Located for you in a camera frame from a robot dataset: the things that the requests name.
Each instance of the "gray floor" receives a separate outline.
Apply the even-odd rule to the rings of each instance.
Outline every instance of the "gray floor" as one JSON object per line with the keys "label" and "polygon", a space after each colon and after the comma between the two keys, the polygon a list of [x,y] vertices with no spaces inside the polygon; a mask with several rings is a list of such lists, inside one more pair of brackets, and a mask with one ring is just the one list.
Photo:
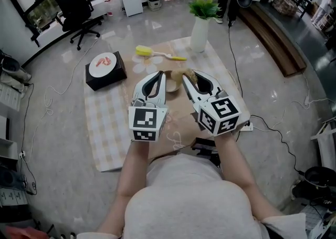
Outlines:
{"label": "gray floor", "polygon": [[[316,71],[327,97],[336,102],[336,62],[330,62],[336,57],[336,53],[334,50],[327,50],[324,45],[327,37],[312,25],[310,21],[312,17],[305,13],[301,19],[299,12],[294,17],[283,16],[270,4],[261,6],[301,49]],[[331,103],[331,108],[336,116],[336,105]]]}
{"label": "gray floor", "polygon": [[[64,95],[50,90],[47,92],[47,100],[53,98],[50,109],[54,114],[46,115],[36,132],[29,167],[37,181],[38,195],[28,197],[32,212],[44,229],[54,223],[58,234],[94,231],[104,218],[116,189],[119,173],[100,173],[93,163],[83,99],[85,64],[102,52],[118,50],[123,55],[134,51],[138,44],[150,46],[189,36],[194,21],[186,5],[164,6],[158,12],[145,9],[143,14],[130,18],[116,12],[113,18],[106,18],[101,26],[95,28],[102,34],[101,40],[76,68],[68,91]],[[303,76],[284,78],[260,41],[240,20],[231,28],[230,37],[244,100],[250,113],[262,116],[273,126],[281,120],[286,107],[283,123],[277,127],[297,156],[297,168],[305,170],[317,164],[316,146],[310,141],[310,136],[322,120],[331,116],[328,104],[313,103],[310,109],[304,110],[297,103],[290,103],[294,100],[303,102],[307,95]],[[73,67],[96,40],[95,36],[85,37],[82,50],[77,51],[76,45],[69,43],[69,38],[50,47],[26,68],[33,76],[31,82],[35,84],[26,118],[24,150],[28,160],[34,129],[46,111],[45,89],[51,85],[63,91],[69,83]],[[236,78],[227,25],[210,21],[208,40]],[[325,97],[310,65],[305,74],[311,99]],[[17,129],[15,133],[19,134],[14,137],[19,146],[26,105],[27,98],[22,103],[19,123],[13,124]],[[266,129],[260,120],[253,118],[251,121],[255,126]],[[283,207],[288,201],[289,188],[298,175],[293,169],[293,157],[280,143],[280,135],[255,129],[241,133],[238,144],[262,191],[274,205]],[[31,182],[32,177],[26,167],[24,171]]]}

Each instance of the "window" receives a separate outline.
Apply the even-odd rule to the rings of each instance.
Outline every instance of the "window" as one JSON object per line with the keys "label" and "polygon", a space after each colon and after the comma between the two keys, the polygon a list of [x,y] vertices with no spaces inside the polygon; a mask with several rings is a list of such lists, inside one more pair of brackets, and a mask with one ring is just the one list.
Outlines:
{"label": "window", "polygon": [[55,0],[44,0],[27,14],[32,25],[42,29],[52,22],[56,12],[61,12]]}

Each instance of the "checkered tablecloth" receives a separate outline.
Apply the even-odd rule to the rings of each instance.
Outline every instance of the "checkered tablecloth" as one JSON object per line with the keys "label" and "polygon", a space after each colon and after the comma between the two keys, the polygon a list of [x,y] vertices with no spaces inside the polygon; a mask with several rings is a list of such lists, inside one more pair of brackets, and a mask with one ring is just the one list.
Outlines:
{"label": "checkered tablecloth", "polygon": [[[99,171],[121,168],[131,138],[128,128],[128,106],[134,86],[147,74],[157,70],[192,68],[215,77],[222,88],[232,95],[241,109],[237,129],[240,129],[250,114],[230,73],[215,53],[209,42],[203,53],[190,49],[190,37],[152,46],[154,51],[186,57],[187,61],[167,60],[161,56],[150,58],[137,55],[123,56],[127,79],[98,91],[93,91],[84,81],[87,126],[94,162]],[[194,112],[184,89],[167,97],[169,114],[157,143],[151,143],[150,158],[177,150],[190,144],[195,137],[207,138],[210,133],[201,131],[191,113]]]}

